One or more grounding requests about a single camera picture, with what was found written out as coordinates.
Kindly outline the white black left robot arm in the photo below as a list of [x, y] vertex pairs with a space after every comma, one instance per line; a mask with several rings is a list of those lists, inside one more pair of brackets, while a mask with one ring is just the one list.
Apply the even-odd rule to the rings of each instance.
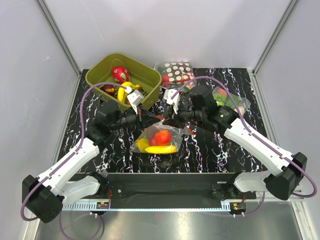
[[138, 130], [158, 123], [160, 119], [139, 104], [121, 111], [114, 101], [102, 103], [84, 137], [55, 165], [37, 177], [26, 176], [22, 181], [22, 207], [30, 210], [43, 223], [54, 220], [64, 205], [82, 197], [103, 198], [108, 193], [104, 178], [97, 173], [68, 184], [67, 182], [87, 162], [106, 147], [114, 131], [134, 126]]

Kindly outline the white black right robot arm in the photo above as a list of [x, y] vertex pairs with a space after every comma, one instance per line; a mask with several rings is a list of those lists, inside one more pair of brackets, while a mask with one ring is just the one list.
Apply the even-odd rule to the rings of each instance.
[[288, 200], [303, 179], [307, 157], [298, 152], [292, 154], [277, 146], [240, 118], [234, 107], [219, 104], [206, 85], [192, 88], [188, 105], [180, 102], [176, 89], [167, 89], [164, 102], [170, 107], [163, 121], [165, 125], [184, 128], [186, 122], [210, 132], [219, 133], [240, 145], [266, 168], [262, 172], [236, 173], [222, 187], [222, 195], [239, 198], [245, 192], [269, 192], [280, 200]]

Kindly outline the clear orange-zip fruit bag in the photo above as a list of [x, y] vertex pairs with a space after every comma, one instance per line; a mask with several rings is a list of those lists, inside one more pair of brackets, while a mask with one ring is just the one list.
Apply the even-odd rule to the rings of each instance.
[[142, 131], [130, 149], [134, 153], [168, 155], [177, 153], [183, 141], [183, 135], [194, 136], [185, 126], [177, 128], [157, 122]]

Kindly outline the orange fake persimmon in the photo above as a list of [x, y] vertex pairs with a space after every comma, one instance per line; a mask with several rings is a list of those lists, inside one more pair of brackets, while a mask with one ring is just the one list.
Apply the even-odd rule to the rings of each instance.
[[168, 130], [160, 130], [154, 135], [154, 138], [158, 146], [166, 146], [172, 141], [172, 134]]

